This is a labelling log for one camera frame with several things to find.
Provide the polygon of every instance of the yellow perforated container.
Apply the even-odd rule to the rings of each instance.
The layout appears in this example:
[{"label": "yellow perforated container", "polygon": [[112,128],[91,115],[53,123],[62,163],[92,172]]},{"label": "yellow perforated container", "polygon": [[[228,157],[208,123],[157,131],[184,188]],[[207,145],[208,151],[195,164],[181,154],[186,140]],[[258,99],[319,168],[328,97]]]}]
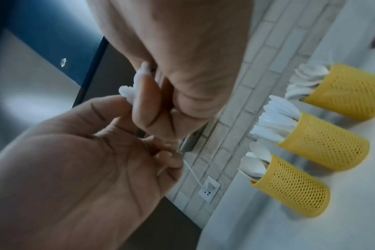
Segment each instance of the yellow perforated container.
[{"label": "yellow perforated container", "polygon": [[323,82],[303,102],[368,120],[375,117],[375,74],[333,64]]},{"label": "yellow perforated container", "polygon": [[272,155],[269,168],[260,181],[251,183],[307,217],[322,214],[330,200],[325,184],[275,155]]},{"label": "yellow perforated container", "polygon": [[278,146],[334,171],[357,166],[369,153],[369,142],[327,121],[301,112],[295,130]]}]

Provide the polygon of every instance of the wall socket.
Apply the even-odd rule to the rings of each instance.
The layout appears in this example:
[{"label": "wall socket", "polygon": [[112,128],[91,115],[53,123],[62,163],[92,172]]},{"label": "wall socket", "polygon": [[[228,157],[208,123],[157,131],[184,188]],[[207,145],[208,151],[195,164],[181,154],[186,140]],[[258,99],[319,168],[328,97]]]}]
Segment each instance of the wall socket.
[{"label": "wall socket", "polygon": [[220,188],[220,184],[214,180],[211,176],[208,176],[205,179],[203,186],[206,188],[204,190],[201,188],[199,190],[199,195],[208,203],[211,203],[212,199],[214,198],[215,194],[218,192]]}]

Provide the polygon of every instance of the blue panel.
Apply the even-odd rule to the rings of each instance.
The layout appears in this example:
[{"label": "blue panel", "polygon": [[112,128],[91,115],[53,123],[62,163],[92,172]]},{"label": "blue panel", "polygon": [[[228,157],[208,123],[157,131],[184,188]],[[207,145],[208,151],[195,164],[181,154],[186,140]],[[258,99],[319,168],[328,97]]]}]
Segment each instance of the blue panel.
[{"label": "blue panel", "polygon": [[7,26],[80,86],[103,38],[86,0],[17,0]]}]

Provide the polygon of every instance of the cable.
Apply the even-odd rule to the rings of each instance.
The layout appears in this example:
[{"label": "cable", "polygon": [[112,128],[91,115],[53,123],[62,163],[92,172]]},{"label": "cable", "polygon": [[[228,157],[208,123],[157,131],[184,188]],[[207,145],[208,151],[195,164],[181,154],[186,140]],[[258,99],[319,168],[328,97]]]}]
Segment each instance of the cable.
[{"label": "cable", "polygon": [[200,180],[197,178],[197,176],[195,175],[195,173],[193,172],[193,170],[190,168],[189,164],[185,161],[185,159],[183,159],[183,163],[184,163],[184,164],[187,166],[187,168],[190,170],[190,172],[191,172],[192,175],[195,177],[197,183],[201,186],[201,188],[207,191],[207,189],[203,186],[203,184],[201,184]]}]

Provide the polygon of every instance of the hand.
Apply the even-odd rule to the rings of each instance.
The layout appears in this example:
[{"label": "hand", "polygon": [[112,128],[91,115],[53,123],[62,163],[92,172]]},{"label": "hand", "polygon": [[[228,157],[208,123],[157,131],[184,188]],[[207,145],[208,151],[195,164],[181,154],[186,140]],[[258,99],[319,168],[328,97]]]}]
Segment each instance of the hand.
[{"label": "hand", "polygon": [[152,92],[142,106],[153,105],[155,112],[147,116],[145,109],[134,108],[138,127],[163,140],[177,140],[222,109],[243,59],[252,2],[88,0],[105,37],[135,69],[142,61],[151,62],[172,84],[169,110],[159,105],[162,91],[142,86]]},{"label": "hand", "polygon": [[135,131],[131,105],[110,96],[8,145],[0,154],[0,249],[119,247],[183,171],[176,144]]}]

